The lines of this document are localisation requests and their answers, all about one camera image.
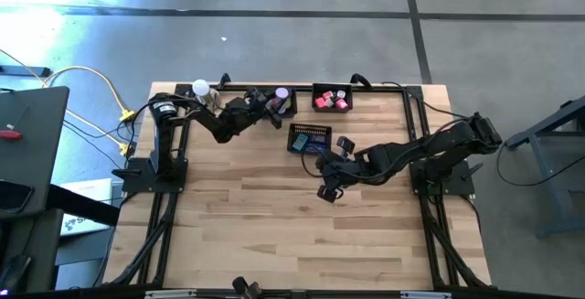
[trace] small box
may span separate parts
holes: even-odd
[[[323,93],[323,99],[327,100],[329,98],[333,98],[333,93],[331,91]]]
[[[265,91],[265,94],[271,95],[272,93],[274,93],[276,91],[277,88],[280,88],[280,87],[274,87],[274,88],[271,88],[271,89],[267,89]],[[293,89],[293,88],[289,88],[289,87],[284,87],[284,88],[286,88],[289,91],[289,93],[291,94],[289,96],[289,98],[288,98],[289,101],[290,101],[291,106],[290,107],[287,107],[286,108],[286,112],[284,112],[282,114],[279,114],[279,116],[281,118],[292,118],[297,113],[296,90]]]
[[[332,132],[331,126],[291,123],[286,150],[300,154],[304,148],[306,155],[318,155],[318,151],[331,149]],[[303,148],[298,150],[301,142],[304,143]]]
[[[347,107],[344,109],[337,108],[336,106],[333,107],[319,107],[316,104],[317,98],[322,98],[323,94],[326,92],[338,92],[343,91],[346,93],[346,97],[344,101],[347,104]],[[313,83],[313,109],[316,112],[349,112],[354,108],[353,99],[352,99],[352,85],[351,84],[329,84],[329,83]]]
[[[323,98],[315,99],[314,104],[319,108],[327,107],[327,103],[325,102],[325,100]]]
[[[339,108],[339,109],[345,109],[345,108],[347,108],[347,102],[343,99],[340,99],[340,100],[335,102],[335,106],[337,106],[337,108]]]

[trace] black cable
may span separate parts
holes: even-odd
[[[130,198],[134,197],[136,195],[136,193],[127,193],[126,197],[121,197],[121,198],[109,198],[109,199],[104,199],[98,202],[103,202],[103,201],[109,201],[109,200],[115,200],[115,199],[122,199],[122,203],[120,204],[120,208],[124,205],[124,203],[126,203]],[[98,283],[98,281],[100,280],[100,276],[101,273],[103,272],[103,269],[105,267],[106,261],[108,260],[108,258],[110,257],[110,245],[112,245],[112,240],[113,240],[113,235],[116,232],[116,228],[114,227],[112,230],[112,235],[110,235],[110,239],[108,240],[108,245],[106,246],[106,255],[103,257],[103,260],[101,261],[100,264],[100,269],[98,270],[98,275],[95,277],[95,281],[93,281],[93,287],[95,287],[95,284]]]
[[[77,126],[77,125],[75,125],[75,124],[73,124],[73,123],[71,123],[71,122],[69,122],[69,121],[67,121],[67,120],[63,120],[63,122],[64,122],[64,123],[66,123],[66,124],[67,124],[67,125],[69,125],[69,126],[72,126],[72,127],[74,127],[74,128],[77,130],[77,131],[79,131],[79,132],[81,132],[81,133],[83,133],[83,134],[85,134],[85,135],[87,135],[87,136],[89,136],[89,137],[91,137],[91,138],[94,138],[94,139],[100,139],[100,138],[103,138],[104,136],[106,136],[106,135],[108,135],[108,134],[112,134],[112,133],[114,133],[114,132],[117,132],[117,131],[118,131],[118,129],[120,128],[120,124],[122,124],[122,123],[123,123],[123,122],[120,122],[120,124],[118,124],[118,127],[117,127],[117,128],[115,128],[115,129],[113,129],[113,130],[110,130],[110,131],[108,131],[107,133],[100,134],[100,135],[94,135],[94,134],[91,134],[91,133],[86,133],[85,131],[81,130],[81,129],[80,129],[78,126]]]
[[[475,218],[477,219],[477,228],[479,229],[479,232],[482,232],[482,221],[479,219],[479,212],[477,211],[477,208],[475,207],[475,204],[465,195],[461,195],[461,198],[463,198],[463,200],[465,200],[465,202],[467,202],[469,204],[470,207],[472,207],[473,212],[475,212]]]
[[[118,123],[118,127],[116,128],[116,134],[118,134],[118,136],[119,136],[121,139],[123,139],[123,140],[125,140],[125,141],[127,141],[127,142],[129,142],[129,143],[130,143],[130,139],[126,138],[125,136],[123,136],[123,135],[120,133],[120,126],[122,126],[122,124],[123,124],[123,123],[124,123],[124,121],[122,121],[122,122]],[[124,126],[124,127],[126,128],[126,132],[130,133],[130,130],[128,130],[128,124],[127,124],[127,123],[124,123],[124,124],[126,124],[126,126]]]
[[[75,130],[73,130],[72,128],[70,128],[68,125],[63,124],[64,127],[70,129],[74,134],[76,134],[79,138],[85,140],[86,143],[90,144],[91,146],[93,146],[93,148],[95,148],[98,152],[102,153],[104,156],[108,157],[108,159],[110,161],[112,161],[112,163],[117,166],[118,168],[120,168],[120,166],[118,166],[118,164],[107,154],[105,154],[100,148],[98,148],[97,145],[93,144],[91,141],[89,141],[86,137],[84,137],[83,135],[75,132]]]
[[[103,257],[103,260],[101,261],[100,269],[98,270],[98,274],[95,277],[95,281],[93,281],[92,287],[95,287],[95,285],[100,280],[101,273],[103,272],[103,269],[106,266],[106,261],[108,261],[108,258],[110,258],[110,245],[112,245],[113,235],[115,233],[116,233],[116,228],[114,227],[112,229],[112,235],[110,235],[110,239],[108,240],[108,245],[106,245],[106,255]]]
[[[390,81],[390,80],[388,80],[388,81],[383,81],[383,82],[381,82],[380,84],[394,84],[394,85],[398,86],[399,88],[401,88],[401,89],[403,89],[404,91],[406,91],[406,92],[407,92],[407,93],[410,95],[410,97],[412,97],[412,98],[414,98],[414,99],[416,99],[416,100],[420,101],[420,102],[421,102],[421,103],[423,103],[425,106],[427,106],[427,107],[431,108],[431,109],[432,109],[432,110],[434,110],[435,112],[442,112],[442,113],[446,113],[446,114],[448,114],[448,115],[451,115],[451,116],[455,116],[455,117],[461,117],[461,118],[468,118],[468,117],[469,117],[469,116],[460,115],[460,114],[458,114],[458,113],[454,113],[454,112],[448,112],[448,111],[440,110],[440,109],[438,109],[438,108],[436,108],[436,107],[434,107],[434,106],[431,106],[431,105],[430,105],[430,104],[428,104],[426,101],[424,101],[424,100],[423,100],[421,97],[419,97],[419,96],[417,96],[416,94],[413,94],[412,92],[410,92],[409,88],[407,88],[407,87],[404,87],[404,86],[402,86],[402,85],[400,85],[400,84],[398,84],[398,83],[396,83],[396,82],[394,82],[394,81]]]
[[[559,171],[557,171],[555,174],[547,176],[546,178],[537,181],[536,183],[532,183],[532,184],[517,184],[513,181],[510,181],[506,178],[504,178],[504,176],[502,175],[502,171],[500,170],[500,156],[502,156],[502,150],[504,150],[504,144],[500,147],[500,151],[497,153],[497,158],[495,159],[495,169],[497,171],[497,174],[500,176],[500,178],[502,178],[502,180],[504,180],[504,182],[506,182],[507,184],[510,184],[512,186],[518,186],[518,187],[532,187],[532,186],[537,186],[540,184],[544,184],[547,181],[549,181],[550,179],[554,178],[555,176],[560,175],[561,173],[565,172],[567,169],[569,169],[570,167],[576,165],[578,162],[582,161],[585,159],[585,155],[579,157],[578,159],[574,160],[573,162],[569,163],[568,165],[566,165],[565,167],[561,168]]]
[[[312,147],[314,148],[315,151],[317,151],[317,153],[326,161],[327,157],[325,156],[325,154],[321,151],[321,149],[319,149],[319,147],[313,145],[313,144],[308,144],[305,147],[303,147],[303,150],[301,150],[301,164],[303,164],[303,169],[304,172],[306,172],[307,175],[312,176],[312,177],[325,177],[325,176],[330,176],[330,175],[316,175],[313,174],[309,171],[309,169],[307,168],[307,165],[304,163],[304,153],[306,152],[306,149],[308,147]]]

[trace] red object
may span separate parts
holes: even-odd
[[[323,98],[317,98],[314,100],[314,104],[319,108],[327,107],[327,102]]]
[[[327,91],[325,93],[323,93],[323,100],[327,100],[329,98],[333,98],[333,93],[331,91]]]
[[[345,109],[347,108],[347,102],[343,99],[338,100],[335,105],[337,106],[337,108],[339,109]]]
[[[6,140],[20,140],[22,139],[22,134],[20,132],[12,131],[12,130],[3,130],[0,131],[0,139]]]

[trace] black metal frame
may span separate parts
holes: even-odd
[[[213,88],[218,91],[246,91],[249,86],[230,84],[231,78],[228,74],[224,74],[219,84],[214,85]],[[186,94],[190,92],[189,84],[177,84],[175,87],[176,94]],[[267,90],[274,88],[274,85],[255,85],[259,90]],[[312,85],[291,85],[296,91],[299,92],[311,92],[313,89]],[[402,96],[404,104],[404,113],[406,116],[407,130],[409,133],[409,139],[411,141],[417,139],[416,127],[414,123],[414,117],[412,107],[410,105],[411,98],[410,94],[417,94],[421,99],[423,98],[422,89],[420,86],[409,86],[406,88],[400,88],[396,86],[387,87],[371,87],[371,86],[355,86],[354,92],[360,93],[373,93],[373,92],[389,92],[399,93]],[[427,114],[424,104],[421,100],[416,100],[417,109],[420,117],[420,127],[423,135],[430,134],[429,124],[427,120]],[[179,156],[177,158],[184,158],[186,152],[186,143],[189,134],[189,123],[187,123],[182,130],[180,145],[179,145]],[[438,219],[435,219],[429,207],[429,194],[423,190],[416,190],[415,193],[419,192],[420,209],[422,212],[423,229],[425,233],[425,240],[427,244],[427,251],[429,256],[429,267],[431,269],[432,285],[434,289],[440,286],[444,286],[445,282],[442,280],[439,263],[437,258],[437,251],[434,245],[433,237],[437,237],[437,240],[445,249],[447,266],[449,271],[449,284],[458,285],[459,279],[457,272],[462,274],[463,279],[470,285],[485,286],[484,283],[479,281],[473,273],[467,268],[463,259],[457,254],[456,249],[451,245],[449,228],[447,225],[447,218],[445,208],[442,202],[442,196],[434,195],[437,207]],[[159,220],[159,211],[163,198],[163,193],[154,193],[153,205],[151,208],[151,215],[148,222],[148,228],[146,232],[146,239],[144,246],[139,250],[138,254],[134,258],[133,262],[122,272],[122,275],[116,278],[112,283],[116,284],[129,284],[131,279],[138,272],[138,284],[146,284],[148,278],[148,268],[150,265],[150,259],[152,249],[158,238],[163,236],[163,245],[159,256],[159,261],[156,267],[156,274],[153,278],[152,283],[161,285],[165,278],[166,261],[168,257],[168,250],[170,246],[170,236],[173,229],[173,220],[175,217],[176,202],[178,200],[177,193],[170,194],[168,205],[166,207],[165,214]]]
[[[162,287],[154,284],[146,285],[118,285],[112,287],[97,287],[90,289],[62,290],[48,293],[16,294],[14,298],[26,299],[144,299],[154,297],[152,292],[164,291]],[[416,292],[398,290],[290,290],[274,289],[264,290],[262,298],[285,298],[285,299],[571,299],[569,297],[548,295],[548,294],[526,294],[514,291],[496,290],[494,288],[465,288],[461,286],[445,286],[442,292]],[[239,298],[236,292],[231,289],[187,289],[181,291],[185,294],[181,298],[202,298],[202,299],[234,299]]]

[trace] concrete floor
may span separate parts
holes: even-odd
[[[333,10],[406,12],[407,0],[0,0],[4,4],[116,5],[142,8],[228,10]],[[583,14],[582,0],[417,0],[428,13]],[[408,19],[261,17],[63,16],[47,9],[0,13],[0,44],[29,65],[60,69],[85,65],[111,77],[124,101],[137,108],[155,80],[308,80],[347,82],[354,72],[372,81],[421,83]],[[585,22],[421,22],[433,83],[447,84],[453,109],[481,112],[503,137],[526,129],[585,92]],[[0,63],[8,60],[0,56]],[[114,128],[119,116],[107,87],[89,73],[58,79],[71,87],[69,108]],[[0,78],[2,86],[34,88],[31,79]],[[54,183],[110,176],[112,164],[64,130]],[[94,141],[122,163],[107,139]],[[495,156],[475,157],[484,247],[496,286],[509,290],[582,297],[585,232],[538,240],[549,221],[543,187],[504,184]],[[504,156],[517,182],[540,178],[530,154]],[[78,239],[85,259],[102,255],[107,236]],[[94,243],[87,249],[87,242]],[[67,262],[75,245],[65,245]],[[62,268],[58,286],[87,286],[79,268]]]

